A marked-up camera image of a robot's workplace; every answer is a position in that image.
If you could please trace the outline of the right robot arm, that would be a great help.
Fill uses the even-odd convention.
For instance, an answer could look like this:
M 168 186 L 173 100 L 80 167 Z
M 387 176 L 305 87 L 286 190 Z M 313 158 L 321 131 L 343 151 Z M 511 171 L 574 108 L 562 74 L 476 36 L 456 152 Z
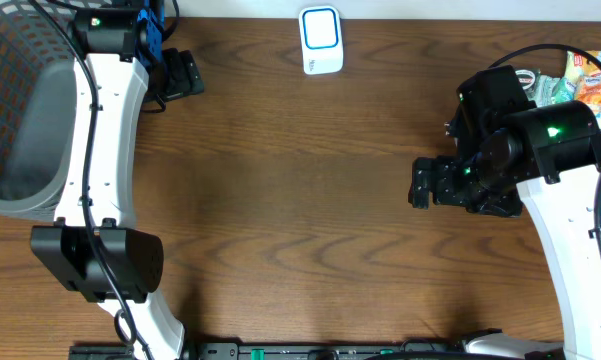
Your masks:
M 503 218 L 527 212 L 564 336 L 546 343 L 485 330 L 459 349 L 478 358 L 601 359 L 601 131 L 593 112 L 578 101 L 537 106 L 510 66 L 476 73 L 457 95 L 457 152 L 414 161 L 410 203 Z

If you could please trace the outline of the teal wet wipe packet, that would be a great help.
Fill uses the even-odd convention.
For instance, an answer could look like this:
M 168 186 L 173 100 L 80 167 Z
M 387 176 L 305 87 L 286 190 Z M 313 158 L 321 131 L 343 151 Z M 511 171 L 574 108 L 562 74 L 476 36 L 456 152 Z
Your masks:
M 539 75 L 535 80 L 529 99 L 534 101 L 537 107 L 552 105 L 554 89 L 559 82 L 560 78 Z

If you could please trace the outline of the green Zam-Buk tin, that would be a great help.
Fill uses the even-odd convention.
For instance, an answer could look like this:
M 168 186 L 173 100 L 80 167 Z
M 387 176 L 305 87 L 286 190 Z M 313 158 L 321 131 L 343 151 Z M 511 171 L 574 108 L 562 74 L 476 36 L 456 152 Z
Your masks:
M 538 69 L 517 69 L 515 74 L 525 92 L 532 92 L 537 86 L 541 72 Z

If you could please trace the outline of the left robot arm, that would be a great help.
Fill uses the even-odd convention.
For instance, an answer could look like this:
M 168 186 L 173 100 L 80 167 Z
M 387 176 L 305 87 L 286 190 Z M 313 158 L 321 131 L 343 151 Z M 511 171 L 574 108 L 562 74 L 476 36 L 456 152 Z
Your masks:
M 192 353 L 160 288 L 162 242 L 137 229 L 132 190 L 139 117 L 204 89 L 192 54 L 165 46 L 175 30 L 159 0 L 74 8 L 61 33 L 76 82 L 68 172 L 52 224 L 31 233 L 54 277 L 111 315 L 129 359 Z

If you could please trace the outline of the green Kleenex tissue pack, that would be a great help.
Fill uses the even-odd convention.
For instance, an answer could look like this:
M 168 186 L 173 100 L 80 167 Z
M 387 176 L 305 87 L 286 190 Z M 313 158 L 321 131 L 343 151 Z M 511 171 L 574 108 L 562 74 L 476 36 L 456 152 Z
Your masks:
M 572 101 L 575 96 L 576 85 L 567 77 L 562 77 L 554 86 L 551 94 L 551 104 Z

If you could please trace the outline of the orange tissue pack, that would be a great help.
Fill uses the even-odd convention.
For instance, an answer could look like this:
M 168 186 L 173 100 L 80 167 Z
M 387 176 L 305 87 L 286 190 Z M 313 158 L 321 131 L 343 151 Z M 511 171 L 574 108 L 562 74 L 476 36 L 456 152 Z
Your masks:
M 601 112 L 601 75 L 581 77 L 574 99 L 587 105 L 594 113 Z

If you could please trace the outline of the yellow snack bag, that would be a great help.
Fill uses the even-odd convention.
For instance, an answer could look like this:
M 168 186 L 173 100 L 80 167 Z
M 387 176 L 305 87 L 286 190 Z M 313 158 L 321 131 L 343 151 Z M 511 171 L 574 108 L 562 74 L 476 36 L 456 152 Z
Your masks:
M 601 70 L 584 56 L 568 52 L 564 78 L 570 97 L 592 110 L 601 130 Z

